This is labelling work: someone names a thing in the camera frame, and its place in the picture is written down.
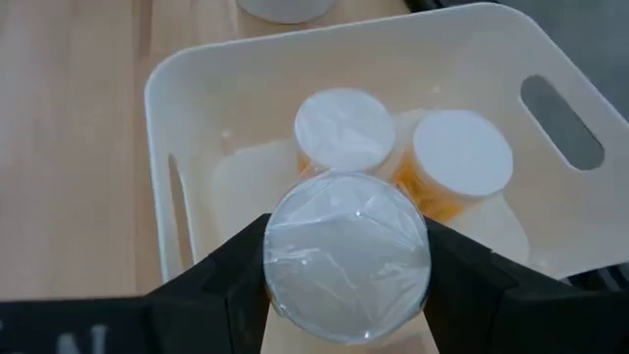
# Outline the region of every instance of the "wooden table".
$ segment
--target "wooden table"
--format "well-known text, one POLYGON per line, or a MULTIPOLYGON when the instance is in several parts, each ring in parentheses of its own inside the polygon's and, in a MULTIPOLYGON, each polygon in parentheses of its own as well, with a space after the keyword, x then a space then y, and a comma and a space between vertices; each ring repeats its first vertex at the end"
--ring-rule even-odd
POLYGON ((339 0, 299 26, 236 0, 0 0, 0 298, 160 283, 143 86, 179 49, 404 14, 339 0))

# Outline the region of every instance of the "white cap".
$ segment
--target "white cap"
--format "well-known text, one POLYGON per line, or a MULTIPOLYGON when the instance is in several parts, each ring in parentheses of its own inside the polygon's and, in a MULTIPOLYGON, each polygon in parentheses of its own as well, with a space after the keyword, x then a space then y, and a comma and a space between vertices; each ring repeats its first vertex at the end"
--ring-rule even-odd
POLYGON ((323 339, 367 343, 421 309, 429 285, 424 220, 363 173, 303 182, 266 226, 264 274, 280 315, 323 339))
POLYGON ((501 191, 513 174, 513 153, 487 119, 467 110, 443 110, 418 124, 415 157, 439 187, 466 198, 501 191))
POLYGON ((368 171, 393 150, 395 123, 370 94, 335 88, 310 96, 295 118, 297 144, 314 163, 335 171, 368 171))

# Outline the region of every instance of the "plastic container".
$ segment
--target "plastic container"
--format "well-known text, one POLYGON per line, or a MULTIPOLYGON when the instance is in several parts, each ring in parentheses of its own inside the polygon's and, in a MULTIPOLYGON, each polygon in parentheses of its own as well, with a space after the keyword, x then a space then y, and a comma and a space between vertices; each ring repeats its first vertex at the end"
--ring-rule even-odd
POLYGON ((374 343, 426 299, 424 219, 393 186, 363 173, 326 172, 297 185, 264 234, 264 275, 275 309, 342 344, 374 343))
MULTIPOLYGON (((628 124, 531 19, 476 4, 206 45, 159 64, 144 101, 165 279, 188 266, 179 237, 190 237, 199 261, 275 209, 298 178, 295 112, 315 92, 347 87, 370 92, 395 116, 399 146, 383 170, 395 169, 410 142, 417 120, 406 112, 473 110, 502 132, 513 149, 511 181, 490 207, 482 202, 453 219, 460 232, 523 251, 525 266, 554 278, 629 259, 628 124), (535 75, 600 142, 600 167, 572 167, 522 103, 522 83, 535 75), (184 206, 173 205, 179 180, 184 206), (179 209, 187 218, 178 221, 179 209), (510 232, 524 239, 505 241, 510 232)), ((416 353, 434 353, 423 316, 404 329, 423 343, 416 353)), ((356 350, 269 314, 263 353, 356 350)))
POLYGON ((248 13, 279 24, 299 24, 325 14, 336 0, 238 0, 248 13))
POLYGON ((502 191, 512 174, 511 147, 488 120, 443 110, 418 124, 393 182, 424 215, 447 222, 502 191))
POLYGON ((310 96, 295 118, 299 170, 375 170, 395 145, 395 122, 386 107, 354 88, 334 88, 310 96))

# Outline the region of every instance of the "white cup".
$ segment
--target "white cup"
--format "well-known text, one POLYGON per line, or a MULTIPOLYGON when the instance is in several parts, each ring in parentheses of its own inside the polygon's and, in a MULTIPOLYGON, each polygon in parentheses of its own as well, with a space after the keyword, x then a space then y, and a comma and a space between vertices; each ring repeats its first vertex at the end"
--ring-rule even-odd
POLYGON ((325 14, 336 0, 238 0, 248 13, 279 24, 299 24, 325 14))

